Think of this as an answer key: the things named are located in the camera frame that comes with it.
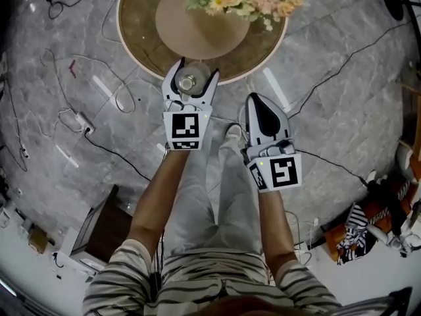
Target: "floor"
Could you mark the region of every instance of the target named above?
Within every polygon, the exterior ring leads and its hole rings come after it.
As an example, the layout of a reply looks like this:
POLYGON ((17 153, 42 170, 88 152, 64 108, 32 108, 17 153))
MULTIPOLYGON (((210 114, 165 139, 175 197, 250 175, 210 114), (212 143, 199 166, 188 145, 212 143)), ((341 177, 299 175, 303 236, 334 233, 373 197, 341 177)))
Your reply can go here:
MULTIPOLYGON (((45 0, 14 0, 7 55, 20 136, 30 155, 28 172, 20 170, 5 150, 0 153, 0 162, 18 208, 58 242, 67 227, 81 227, 89 208, 98 205, 113 184, 120 186, 122 201, 133 211, 147 182, 117 156, 89 144, 82 134, 69 131, 61 123, 55 127, 57 113, 66 103, 46 48, 57 59, 69 103, 95 125, 93 141, 126 156, 148 177, 153 176, 163 156, 157 147, 165 144, 165 137, 162 99, 156 89, 145 82, 132 83, 136 109, 125 115, 107 101, 92 80, 98 76, 110 91, 121 85, 120 80, 144 78, 159 86, 159 81, 142 71, 121 44, 101 36, 101 23, 112 1, 83 0, 51 21, 45 0), (72 55, 105 61, 114 74, 103 63, 72 55), (68 69, 74 59, 76 79, 68 69), (79 167, 68 162, 56 145, 79 167)), ((290 114, 311 88, 337 72, 353 51, 374 42, 397 24, 382 0, 306 0, 290 18, 286 37, 265 66, 295 106, 290 114)), ((104 31, 108 38, 118 39, 115 6, 104 31)), ((387 172, 402 132, 401 91, 395 80, 410 61, 415 46, 408 25, 388 32, 376 45, 353 55, 341 73, 320 86, 301 113, 291 119, 296 148, 341 163, 361 176, 373 169, 380 174, 387 172)), ((214 115, 235 120, 251 90, 280 105, 259 70, 247 79, 219 87, 212 104, 214 115)), ((3 139, 17 156, 19 144, 10 102, 7 93, 0 102, 0 127, 3 139)), ((78 128, 70 113, 61 117, 73 130, 78 128)), ((207 170, 207 188, 216 209, 220 180, 217 151, 226 125, 214 121, 207 170)), ((299 217, 304 240, 309 239, 315 217, 326 223, 363 194, 358 179, 308 155, 303 156, 303 185, 282 192, 286 209, 299 217)), ((297 240, 293 217, 291 226, 297 240)))

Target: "peach flower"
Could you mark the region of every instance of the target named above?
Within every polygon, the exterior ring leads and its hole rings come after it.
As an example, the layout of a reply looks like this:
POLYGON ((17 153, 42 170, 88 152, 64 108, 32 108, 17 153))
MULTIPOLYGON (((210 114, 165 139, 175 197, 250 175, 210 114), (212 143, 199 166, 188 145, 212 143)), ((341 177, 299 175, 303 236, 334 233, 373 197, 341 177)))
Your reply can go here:
POLYGON ((272 11, 276 9, 279 0, 253 0, 253 3, 263 14, 272 14, 272 11))
POLYGON ((281 1, 277 6, 278 14, 282 18, 290 16, 294 9, 295 7, 288 1, 281 1))

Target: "white wall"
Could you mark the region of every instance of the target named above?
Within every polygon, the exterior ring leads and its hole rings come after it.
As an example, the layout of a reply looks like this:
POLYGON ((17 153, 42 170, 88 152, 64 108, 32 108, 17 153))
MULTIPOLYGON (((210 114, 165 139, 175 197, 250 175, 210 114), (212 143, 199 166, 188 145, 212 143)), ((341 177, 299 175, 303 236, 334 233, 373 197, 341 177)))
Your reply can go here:
POLYGON ((0 228, 0 271, 21 291, 55 313, 81 315, 87 275, 69 266, 58 268, 51 258, 52 251, 50 248, 38 255, 27 240, 20 238, 12 220, 6 228, 0 228))
POLYGON ((413 287, 410 315, 421 302, 421 250, 403 259, 397 250, 379 242, 361 259, 336 265, 324 246, 311 250, 311 271, 343 305, 413 287))

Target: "wooden cabinet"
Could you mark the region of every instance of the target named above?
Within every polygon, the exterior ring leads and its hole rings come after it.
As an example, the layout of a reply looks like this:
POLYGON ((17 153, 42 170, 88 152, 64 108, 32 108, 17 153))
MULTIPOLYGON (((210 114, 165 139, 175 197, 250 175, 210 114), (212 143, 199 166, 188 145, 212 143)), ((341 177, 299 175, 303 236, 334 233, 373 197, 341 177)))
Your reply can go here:
POLYGON ((117 207, 117 192, 114 185, 105 202, 91 209, 70 253, 70 258, 96 271, 125 241, 132 222, 132 217, 117 207))

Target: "power strip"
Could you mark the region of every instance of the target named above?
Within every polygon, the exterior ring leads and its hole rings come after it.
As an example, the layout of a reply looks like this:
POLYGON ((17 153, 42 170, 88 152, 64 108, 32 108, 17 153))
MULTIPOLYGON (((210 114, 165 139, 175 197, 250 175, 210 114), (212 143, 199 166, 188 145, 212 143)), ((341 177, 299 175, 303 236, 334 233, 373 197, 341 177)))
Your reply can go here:
POLYGON ((94 125, 90 121, 88 121, 88 119, 83 113, 77 113, 76 120, 82 126, 84 130, 89 128, 88 134, 92 134, 92 132, 95 131, 94 125))

